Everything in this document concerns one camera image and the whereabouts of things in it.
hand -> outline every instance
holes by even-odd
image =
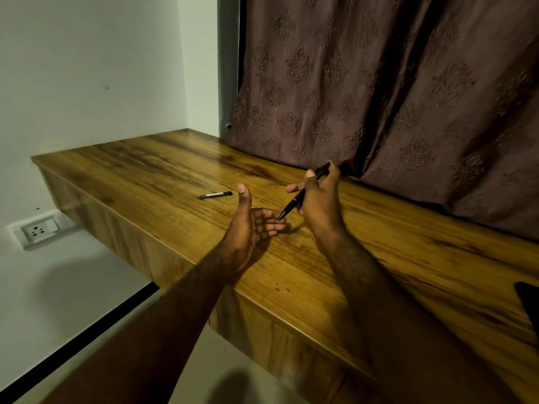
[[[234,272],[245,268],[258,241],[274,237],[286,228],[286,218],[277,221],[280,211],[251,208],[251,192],[247,186],[239,184],[238,193],[238,210],[217,246]]]
[[[314,171],[307,170],[305,181],[286,187],[288,193],[299,191],[305,187],[305,199],[298,211],[305,218],[307,227],[317,244],[322,248],[327,246],[331,237],[346,232],[339,202],[340,176],[339,169],[335,167],[333,162],[330,162],[329,176],[320,185]]]

patterned curtain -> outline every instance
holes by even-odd
[[[539,239],[539,0],[247,0],[227,142]]]

desk surface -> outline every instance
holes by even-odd
[[[238,152],[192,130],[39,155],[33,161],[192,263],[223,236],[245,183],[254,207],[282,209],[304,171]],[[523,399],[539,397],[539,344],[513,283],[539,285],[539,245],[439,215],[343,178],[351,232]],[[236,291],[322,351],[370,372],[362,338],[302,219],[269,242]],[[168,287],[170,283],[158,283]]]

hairy forearm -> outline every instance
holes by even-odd
[[[167,403],[231,271],[219,247],[43,402]]]
[[[374,370],[395,403],[519,402],[492,369],[351,234],[335,234],[325,249],[360,321]]]

wall-mounted desk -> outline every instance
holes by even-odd
[[[238,152],[192,130],[33,157],[58,206],[159,286],[181,278],[223,236],[237,196],[282,209],[299,169]],[[498,372],[539,401],[538,341],[513,289],[539,285],[539,245],[340,185],[344,219],[375,257]],[[210,325],[313,404],[358,402],[375,375],[332,271],[301,218],[226,289]]]

